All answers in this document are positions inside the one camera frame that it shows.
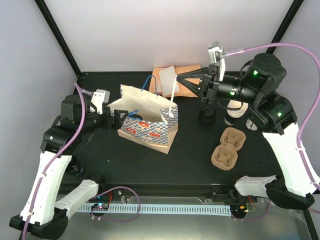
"bag handle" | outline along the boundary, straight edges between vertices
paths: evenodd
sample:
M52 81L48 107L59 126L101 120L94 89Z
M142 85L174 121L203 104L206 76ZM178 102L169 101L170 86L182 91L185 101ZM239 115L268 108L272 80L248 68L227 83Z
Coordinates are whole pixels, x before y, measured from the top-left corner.
M149 81L149 79L151 79L152 77L154 77L154 84L155 84L155 94L158 96L158 92L157 92L157 79L154 75L150 75L146 78L142 88L141 88L141 92L143 89L145 89L146 85L147 85L147 82Z
M171 99L170 99L170 106L169 106L169 117L170 118L174 117L174 115L171 113L171 110L172 110L172 104L174 102L176 85L177 85L177 75L175 75L175 79L174 79L174 82L173 82L172 93L171 93Z

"white backdrop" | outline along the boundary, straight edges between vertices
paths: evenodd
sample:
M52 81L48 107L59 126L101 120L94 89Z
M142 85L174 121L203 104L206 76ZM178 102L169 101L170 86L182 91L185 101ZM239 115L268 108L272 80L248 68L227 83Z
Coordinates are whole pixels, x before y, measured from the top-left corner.
M225 51L271 42L292 0L46 0L81 71L151 71L209 64ZM238 71L256 53L226 60Z

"blue checkered pattern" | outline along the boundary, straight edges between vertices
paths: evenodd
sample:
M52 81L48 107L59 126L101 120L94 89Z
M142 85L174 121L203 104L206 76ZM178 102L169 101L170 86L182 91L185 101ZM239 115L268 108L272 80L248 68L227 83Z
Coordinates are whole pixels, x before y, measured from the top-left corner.
M168 122L168 128L172 128L174 125L178 123L178 106L175 106L171 109L171 113L173 114L173 117L169 116L169 109L161 110L162 116L167 120Z
M147 123L149 127L142 127L139 123ZM135 133L130 132L127 128L132 129ZM152 122L152 121L141 121L140 119L127 117L121 127L121 130L125 133L135 136L137 139L147 141L150 143L168 145L168 123L163 122ZM150 133L159 134L160 137L152 136Z

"paper bag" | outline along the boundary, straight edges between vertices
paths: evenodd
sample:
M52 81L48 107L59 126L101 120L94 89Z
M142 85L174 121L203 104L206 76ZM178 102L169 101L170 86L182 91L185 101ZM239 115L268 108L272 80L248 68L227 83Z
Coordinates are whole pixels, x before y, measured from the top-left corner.
M126 110L143 120L128 116L118 130L120 137L167 154L178 131L178 106L162 96L133 86L121 85L121 98L109 104L110 110Z

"black metal frame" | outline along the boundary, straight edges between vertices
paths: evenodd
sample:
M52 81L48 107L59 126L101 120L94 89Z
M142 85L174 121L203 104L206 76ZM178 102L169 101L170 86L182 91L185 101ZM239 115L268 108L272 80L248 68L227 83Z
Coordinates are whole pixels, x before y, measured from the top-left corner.
M84 79L84 74L88 74L86 72L81 72L75 58L73 57L62 33L60 32L52 14L50 13L50 10L45 2L45 0L34 0L35 3L37 4L39 10L41 11L44 19L46 20L48 26L50 27L54 37L56 38L58 44L60 45L65 57L67 58L69 64L71 65L75 75L78 77L78 83L81 84L83 79ZM273 39L272 39L272 43L276 43L279 42L282 37L284 36L285 32L287 31L290 23L292 22L292 20L294 19L295 15L297 14L300 6L302 5L302 3L304 2L304 0L293 0L289 10L287 11L283 21L281 22L281 25L279 26L277 32L275 33ZM269 47L267 49L267 53L272 54L275 51L276 47ZM136 188L136 190L140 193L144 192L144 194L146 196L150 196L150 194L152 194L154 196L154 194L159 193L159 190L162 188L161 186L157 185L157 186L151 186L151 185L134 185L134 184L129 184L132 188ZM62 186L62 189L60 189L60 193L62 192L69 192L69 188L72 187L72 189L74 189L74 186L72 186L72 183L69 186ZM167 192L167 196L180 196L180 197L186 197L189 196L191 197L191 195L193 196L208 196L212 195L213 192L215 192L215 188L217 188L217 186L200 186L200 185L180 185L180 186L172 186L169 187L168 186L164 186L162 188L162 190L164 192ZM304 218L306 220L310 235L312 239L318 240L318 235L315 229L315 225L312 221L311 215L309 213L309 211L303 211L303 215Z

